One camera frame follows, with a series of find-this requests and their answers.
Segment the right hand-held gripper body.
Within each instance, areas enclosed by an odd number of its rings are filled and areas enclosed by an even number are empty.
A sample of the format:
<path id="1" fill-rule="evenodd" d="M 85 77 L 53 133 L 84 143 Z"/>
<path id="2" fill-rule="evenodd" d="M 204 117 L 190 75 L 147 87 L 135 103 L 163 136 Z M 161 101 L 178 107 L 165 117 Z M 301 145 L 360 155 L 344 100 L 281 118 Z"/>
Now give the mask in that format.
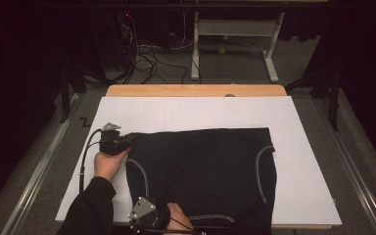
<path id="1" fill-rule="evenodd" d="M 128 218 L 136 232 L 163 230 L 167 228 L 167 205 L 157 198 L 139 197 Z"/>

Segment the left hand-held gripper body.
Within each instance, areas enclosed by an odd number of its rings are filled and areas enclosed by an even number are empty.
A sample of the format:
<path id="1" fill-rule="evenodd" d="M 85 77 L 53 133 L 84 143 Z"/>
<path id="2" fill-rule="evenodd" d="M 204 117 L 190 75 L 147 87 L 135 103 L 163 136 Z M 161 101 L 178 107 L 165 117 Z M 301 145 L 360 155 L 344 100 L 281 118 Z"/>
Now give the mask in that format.
<path id="1" fill-rule="evenodd" d="M 101 139 L 99 151 L 114 156 L 126 150 L 122 138 L 120 137 L 119 126 L 108 122 L 101 129 Z"/>

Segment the black shorts white stitching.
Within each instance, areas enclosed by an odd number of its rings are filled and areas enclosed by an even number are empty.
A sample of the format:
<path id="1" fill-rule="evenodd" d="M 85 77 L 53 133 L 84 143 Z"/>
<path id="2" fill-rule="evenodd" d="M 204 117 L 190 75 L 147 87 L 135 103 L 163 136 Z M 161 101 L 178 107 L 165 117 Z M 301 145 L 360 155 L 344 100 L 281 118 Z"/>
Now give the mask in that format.
<path id="1" fill-rule="evenodd" d="M 195 226 L 271 235 L 274 151 L 268 128 L 138 133 L 126 161 L 131 199 L 176 203 Z"/>

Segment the person's left hand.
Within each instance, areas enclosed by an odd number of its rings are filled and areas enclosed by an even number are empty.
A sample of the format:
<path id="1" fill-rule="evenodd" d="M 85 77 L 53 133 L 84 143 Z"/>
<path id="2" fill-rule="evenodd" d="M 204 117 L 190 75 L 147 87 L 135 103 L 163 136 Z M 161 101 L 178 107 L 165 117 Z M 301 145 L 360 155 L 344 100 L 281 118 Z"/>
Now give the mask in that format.
<path id="1" fill-rule="evenodd" d="M 114 156 L 102 152 L 97 153 L 94 159 L 94 176 L 103 177 L 112 182 L 120 169 L 121 162 L 128 153 L 129 149 Z"/>

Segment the person's right hand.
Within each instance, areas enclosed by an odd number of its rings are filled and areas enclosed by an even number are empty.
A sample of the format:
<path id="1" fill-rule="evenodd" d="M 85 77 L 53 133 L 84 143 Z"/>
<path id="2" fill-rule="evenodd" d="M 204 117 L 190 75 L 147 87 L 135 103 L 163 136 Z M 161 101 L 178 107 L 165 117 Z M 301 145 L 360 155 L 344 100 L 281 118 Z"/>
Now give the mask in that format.
<path id="1" fill-rule="evenodd" d="M 177 203 L 168 203 L 167 207 L 170 212 L 170 221 L 166 229 L 171 230 L 168 235 L 184 235 L 184 231 L 192 231 L 194 229 Z"/>

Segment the black metal stand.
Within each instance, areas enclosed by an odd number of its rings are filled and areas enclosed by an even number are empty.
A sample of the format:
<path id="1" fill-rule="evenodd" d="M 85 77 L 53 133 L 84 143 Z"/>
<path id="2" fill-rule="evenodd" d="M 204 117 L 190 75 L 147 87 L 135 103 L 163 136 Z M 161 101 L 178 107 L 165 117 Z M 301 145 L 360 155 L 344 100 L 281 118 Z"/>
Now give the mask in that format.
<path id="1" fill-rule="evenodd" d="M 340 89 L 340 68 L 334 63 L 328 63 L 319 67 L 308 66 L 304 75 L 285 86 L 285 90 L 290 92 L 298 87 L 310 87 L 309 92 L 312 99 L 329 98 L 329 108 L 327 117 L 329 123 L 335 131 L 338 131 L 338 107 Z"/>
<path id="2" fill-rule="evenodd" d="M 61 123 L 65 123 L 71 112 L 72 93 L 85 93 L 84 70 L 70 59 L 61 63 L 60 84 L 62 97 Z"/>

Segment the white board sheet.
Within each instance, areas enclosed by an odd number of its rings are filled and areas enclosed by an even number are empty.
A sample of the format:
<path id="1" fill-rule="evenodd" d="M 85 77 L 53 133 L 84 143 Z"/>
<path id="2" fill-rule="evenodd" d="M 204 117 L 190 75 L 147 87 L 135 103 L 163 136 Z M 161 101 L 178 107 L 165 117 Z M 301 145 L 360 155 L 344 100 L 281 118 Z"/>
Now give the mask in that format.
<path id="1" fill-rule="evenodd" d="M 342 224 L 289 96 L 104 97 L 89 133 L 108 122 L 123 134 L 267 127 L 277 171 L 272 226 L 319 229 Z"/>

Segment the device with red light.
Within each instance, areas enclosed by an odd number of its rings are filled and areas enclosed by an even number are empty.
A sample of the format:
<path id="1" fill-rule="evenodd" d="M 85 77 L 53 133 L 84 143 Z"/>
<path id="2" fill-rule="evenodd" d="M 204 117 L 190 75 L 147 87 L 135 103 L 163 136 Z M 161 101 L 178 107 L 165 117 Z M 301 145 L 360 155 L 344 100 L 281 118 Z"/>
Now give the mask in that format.
<path id="1" fill-rule="evenodd" d="M 134 35 L 133 18 L 128 13 L 120 13 L 118 15 L 118 21 L 125 35 Z"/>

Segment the metal floor rail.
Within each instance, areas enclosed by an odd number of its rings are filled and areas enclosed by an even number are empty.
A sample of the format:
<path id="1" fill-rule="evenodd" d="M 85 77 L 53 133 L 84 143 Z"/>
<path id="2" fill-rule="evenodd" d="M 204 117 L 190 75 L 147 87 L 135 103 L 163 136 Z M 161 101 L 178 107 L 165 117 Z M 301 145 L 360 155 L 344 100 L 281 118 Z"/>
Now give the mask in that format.
<path id="1" fill-rule="evenodd" d="M 11 214 L 0 235 L 18 235 L 55 159 L 58 146 L 70 125 L 70 116 L 81 99 L 82 97 L 77 94 L 67 99 L 70 109 L 67 115 L 63 116 L 62 108 L 56 111 L 11 174 L 1 193 L 5 202 L 8 203 L 7 209 Z"/>
<path id="2" fill-rule="evenodd" d="M 349 152 L 348 148 L 346 147 L 341 134 L 338 130 L 335 130 L 333 128 L 332 123 L 328 118 L 328 112 L 325 110 L 323 102 L 321 100 L 314 100 L 313 103 L 317 111 L 322 116 L 322 119 L 325 122 L 328 131 L 339 150 L 341 160 L 344 163 L 344 169 L 348 175 L 350 182 L 352 183 L 352 187 L 360 203 L 362 204 L 363 209 L 366 215 L 368 216 L 372 227 L 376 232 L 376 199 L 374 198 L 372 192 L 363 180 L 360 171 L 356 167 L 355 162 L 353 161 L 353 157 Z"/>

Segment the grey metal desk frame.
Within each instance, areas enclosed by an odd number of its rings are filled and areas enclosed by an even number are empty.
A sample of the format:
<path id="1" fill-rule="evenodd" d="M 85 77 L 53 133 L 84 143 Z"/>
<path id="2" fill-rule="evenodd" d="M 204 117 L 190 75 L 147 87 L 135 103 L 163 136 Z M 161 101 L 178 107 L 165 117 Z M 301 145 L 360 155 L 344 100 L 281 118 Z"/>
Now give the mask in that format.
<path id="1" fill-rule="evenodd" d="M 272 61 L 272 54 L 280 33 L 285 13 L 279 13 L 276 20 L 272 21 L 240 21 L 240 20 L 201 20 L 199 13 L 194 17 L 194 41 L 191 62 L 191 78 L 200 78 L 200 51 L 199 38 L 207 36 L 255 36 L 269 37 L 270 44 L 261 52 L 265 67 L 272 83 L 278 83 L 279 78 Z"/>

